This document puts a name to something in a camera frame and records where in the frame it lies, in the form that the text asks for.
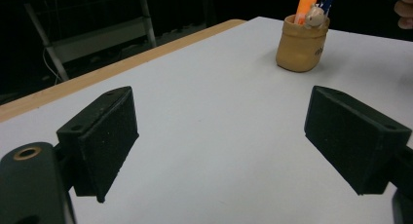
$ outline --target screw hole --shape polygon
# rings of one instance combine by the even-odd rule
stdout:
[[[21,149],[15,154],[14,159],[16,161],[23,161],[23,160],[31,159],[31,158],[36,157],[40,153],[40,151],[42,151],[40,147],[29,147],[29,148]]]
[[[72,127],[71,130],[72,130],[72,131],[78,131],[78,130],[80,130],[81,128],[82,128],[81,125],[76,125],[75,127]]]
[[[23,219],[16,222],[16,224],[38,224],[38,223],[40,223],[40,218],[36,215],[24,217]]]

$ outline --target tan cloth pouch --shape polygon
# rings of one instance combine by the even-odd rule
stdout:
[[[330,19],[327,18],[320,27],[307,28],[295,24],[294,18],[292,15],[284,20],[276,62],[284,69],[305,72],[319,63]]]

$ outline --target dark floor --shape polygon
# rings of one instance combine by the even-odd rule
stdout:
[[[164,45],[168,42],[190,35],[204,28],[206,28],[204,23],[197,25],[191,24],[184,26],[182,29],[164,33],[162,36],[156,38],[157,46]],[[100,51],[89,56],[84,56],[70,62],[66,62],[63,66],[66,69],[68,76],[70,78],[75,78],[150,49],[151,47],[147,42],[146,37],[141,37],[136,40],[132,40],[127,43],[109,48],[107,50]],[[47,66],[50,66],[50,64],[52,63],[48,60],[47,57],[46,63],[48,64],[45,65],[45,69],[48,69]],[[17,98],[36,93],[58,83],[59,80],[56,78],[56,76],[51,71],[48,71],[43,77],[36,79],[36,81],[28,82],[23,86],[20,85],[17,89],[5,89],[5,92],[0,93],[0,104],[5,104]]]

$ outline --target orange object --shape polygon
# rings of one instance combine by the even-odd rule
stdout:
[[[294,23],[304,24],[306,14],[310,11],[311,6],[316,3],[317,0],[300,0],[298,3],[297,13],[295,14]]]

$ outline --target brass insert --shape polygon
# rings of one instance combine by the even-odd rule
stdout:
[[[24,161],[27,159],[31,159],[36,157],[40,153],[40,151],[42,151],[42,149],[38,146],[24,148],[18,151],[13,157],[13,159],[15,159],[16,161]]]

